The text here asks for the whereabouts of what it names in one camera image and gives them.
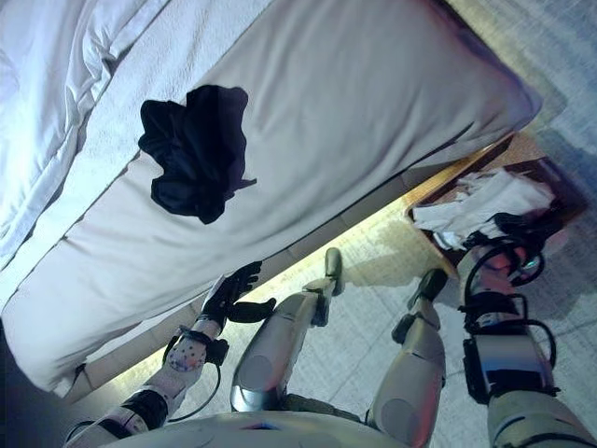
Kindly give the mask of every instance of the white mattress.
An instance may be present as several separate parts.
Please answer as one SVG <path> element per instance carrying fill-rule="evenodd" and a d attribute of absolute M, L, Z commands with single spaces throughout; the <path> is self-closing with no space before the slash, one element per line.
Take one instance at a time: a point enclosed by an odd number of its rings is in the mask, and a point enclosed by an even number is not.
<path fill-rule="evenodd" d="M 180 14 L 176 36 L 192 35 L 197 24 Z M 247 91 L 245 178 L 257 183 L 204 226 L 153 203 L 159 166 L 143 154 L 131 162 L 4 309 L 17 363 L 46 390 L 68 385 L 106 341 L 292 244 L 434 148 L 451 142 L 426 163 L 463 157 L 520 129 L 540 106 L 422 0 L 277 0 L 202 79 L 186 79 L 175 64 L 148 78 L 128 69 L 133 86 L 184 78 L 185 91 Z M 128 130 L 106 128 L 106 138 L 130 145 L 141 130 L 128 122 Z"/>

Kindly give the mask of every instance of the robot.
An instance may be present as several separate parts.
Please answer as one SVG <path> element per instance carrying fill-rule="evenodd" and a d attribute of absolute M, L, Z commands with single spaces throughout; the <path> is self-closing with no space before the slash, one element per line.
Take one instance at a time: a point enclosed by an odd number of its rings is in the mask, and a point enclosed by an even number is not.
<path fill-rule="evenodd" d="M 471 248 L 458 265 L 463 279 L 460 311 L 469 334 L 464 341 L 468 392 L 489 407 L 489 446 L 597 447 L 597 441 L 556 398 L 559 389 L 552 376 L 556 346 L 549 329 L 528 317 L 526 299 L 514 292 L 514 287 L 534 280 L 543 269 L 543 241 L 529 235 L 493 240 L 476 235 L 469 242 Z M 447 275 L 438 269 L 428 272 L 409 300 L 408 313 L 392 332 L 402 349 L 361 421 L 352 413 L 286 390 L 308 328 L 326 325 L 330 301 L 341 293 L 340 251 L 328 249 L 324 277 L 275 308 L 275 300 L 236 303 L 257 280 L 259 266 L 253 263 L 221 277 L 193 327 L 181 328 L 168 344 L 162 368 L 138 392 L 90 422 L 65 446 L 426 446 L 445 383 L 444 347 L 433 300 Z M 216 365 L 219 385 L 219 366 L 229 346 L 217 338 L 227 320 L 263 319 L 234 372 L 232 412 L 165 426 L 202 408 L 170 418 L 186 391 L 199 380 L 206 362 Z M 535 342 L 529 330 L 532 326 L 547 332 L 548 357 Z"/>

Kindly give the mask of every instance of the crumpled black garment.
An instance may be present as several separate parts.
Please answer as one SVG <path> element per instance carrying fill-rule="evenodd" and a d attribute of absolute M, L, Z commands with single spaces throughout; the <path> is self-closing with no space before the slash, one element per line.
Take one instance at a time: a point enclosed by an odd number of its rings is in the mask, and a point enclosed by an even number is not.
<path fill-rule="evenodd" d="M 201 86 L 187 94 L 187 106 L 172 101 L 143 103 L 145 133 L 139 148 L 164 170 L 151 183 L 156 203 L 176 215 L 199 217 L 205 224 L 224 213 L 226 199 L 243 186 L 246 139 L 241 123 L 247 100 L 240 88 Z"/>

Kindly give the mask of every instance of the robot leg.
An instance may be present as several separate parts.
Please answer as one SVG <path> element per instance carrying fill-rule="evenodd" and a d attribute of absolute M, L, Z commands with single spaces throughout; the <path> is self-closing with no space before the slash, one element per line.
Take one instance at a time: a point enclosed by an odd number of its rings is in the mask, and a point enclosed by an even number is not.
<path fill-rule="evenodd" d="M 521 256 L 516 245 L 511 248 Z M 523 296 L 514 294 L 516 281 L 509 277 L 528 260 L 515 263 L 513 253 L 478 246 L 458 266 L 465 279 L 461 311 L 470 334 L 464 342 L 466 382 L 470 396 L 489 406 L 490 446 L 597 448 L 578 418 L 555 398 L 559 389 L 552 374 L 556 346 L 551 332 L 527 317 L 526 305 L 522 315 L 515 306 L 514 300 Z M 549 357 L 530 332 L 532 325 L 548 333 Z"/>
<path fill-rule="evenodd" d="M 436 422 L 444 383 L 444 346 L 437 331 L 433 299 L 444 287 L 446 274 L 429 271 L 409 302 L 392 337 L 402 350 L 385 374 L 368 412 L 367 424 L 408 446 L 425 446 Z"/>
<path fill-rule="evenodd" d="M 340 251 L 329 249 L 325 277 L 286 298 L 263 323 L 234 372 L 230 391 L 232 410 L 280 409 L 307 329 L 327 324 L 329 302 L 338 292 L 340 274 Z"/>
<path fill-rule="evenodd" d="M 597 446 L 572 411 L 545 393 L 516 390 L 492 397 L 487 423 L 491 446 Z"/>

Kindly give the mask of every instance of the bedding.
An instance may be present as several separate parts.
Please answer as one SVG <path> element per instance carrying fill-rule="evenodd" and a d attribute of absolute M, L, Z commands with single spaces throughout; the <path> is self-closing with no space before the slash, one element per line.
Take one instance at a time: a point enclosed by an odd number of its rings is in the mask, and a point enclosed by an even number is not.
<path fill-rule="evenodd" d="M 118 61 L 110 88 L 89 114 L 85 142 L 60 195 L 0 271 L 0 308 L 134 157 L 143 133 L 141 104 L 183 100 L 270 2 L 169 0 Z"/>
<path fill-rule="evenodd" d="M 0 10 L 0 270 L 58 191 L 111 63 L 168 0 L 13 0 Z"/>
<path fill-rule="evenodd" d="M 187 35 L 195 24 L 180 14 L 176 32 Z M 162 68 L 152 72 L 160 82 L 180 76 Z M 146 84 L 131 69 L 130 82 Z M 63 393 L 107 341 L 291 245 L 414 162 L 459 159 L 540 107 L 533 89 L 423 0 L 276 0 L 190 82 L 247 92 L 244 177 L 257 182 L 205 226 L 155 204 L 160 167 L 144 153 L 132 161 L 4 309 L 8 345 L 42 389 Z"/>

